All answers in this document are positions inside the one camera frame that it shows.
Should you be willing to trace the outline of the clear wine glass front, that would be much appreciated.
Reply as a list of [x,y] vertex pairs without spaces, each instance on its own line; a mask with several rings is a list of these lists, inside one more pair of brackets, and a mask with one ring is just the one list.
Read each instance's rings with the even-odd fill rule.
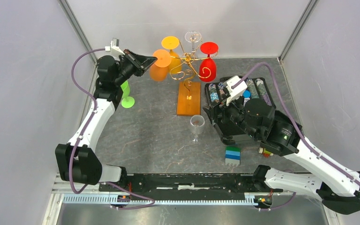
[[201,115],[194,115],[190,119],[190,130],[193,137],[193,142],[198,142],[198,136],[203,132],[205,125],[205,119]]

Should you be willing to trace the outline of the orange wine glass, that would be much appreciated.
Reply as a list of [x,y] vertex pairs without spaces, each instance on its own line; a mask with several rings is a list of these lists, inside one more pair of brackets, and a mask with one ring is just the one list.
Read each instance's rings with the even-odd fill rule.
[[169,65],[172,62],[172,58],[167,50],[158,49],[153,53],[153,56],[157,60],[150,68],[150,77],[156,82],[162,82],[166,79]]

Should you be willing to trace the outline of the green wine glass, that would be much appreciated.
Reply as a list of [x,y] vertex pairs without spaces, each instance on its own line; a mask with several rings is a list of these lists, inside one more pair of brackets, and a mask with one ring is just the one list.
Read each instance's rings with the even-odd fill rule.
[[121,86],[123,91],[121,105],[124,108],[131,108],[135,104],[135,99],[131,97],[130,94],[130,86],[128,81],[125,81]]

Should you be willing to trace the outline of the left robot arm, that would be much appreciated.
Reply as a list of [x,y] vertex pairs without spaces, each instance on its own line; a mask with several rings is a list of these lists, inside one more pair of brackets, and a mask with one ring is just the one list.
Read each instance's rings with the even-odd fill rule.
[[142,76],[157,57],[136,54],[128,49],[116,56],[104,55],[97,61],[98,77],[92,104],[79,129],[66,144],[58,144],[55,156],[62,180],[87,185],[110,181],[117,191],[128,187],[124,167],[102,164],[95,154],[100,135],[115,113],[123,96],[121,85],[131,76]]

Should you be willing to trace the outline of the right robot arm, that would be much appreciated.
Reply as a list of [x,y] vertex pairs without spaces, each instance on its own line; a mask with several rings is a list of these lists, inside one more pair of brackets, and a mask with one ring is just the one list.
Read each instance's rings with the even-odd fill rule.
[[320,151],[301,133],[300,124],[263,99],[251,99],[244,106],[214,101],[204,111],[211,123],[229,121],[262,148],[308,171],[295,174],[259,165],[252,176],[255,190],[281,189],[308,195],[343,215],[360,211],[360,171],[347,169]]

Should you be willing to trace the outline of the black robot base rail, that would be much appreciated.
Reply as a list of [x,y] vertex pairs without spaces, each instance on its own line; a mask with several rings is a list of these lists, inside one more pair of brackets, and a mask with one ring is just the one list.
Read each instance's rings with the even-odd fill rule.
[[121,188],[156,201],[242,200],[245,193],[281,193],[250,173],[133,173]]

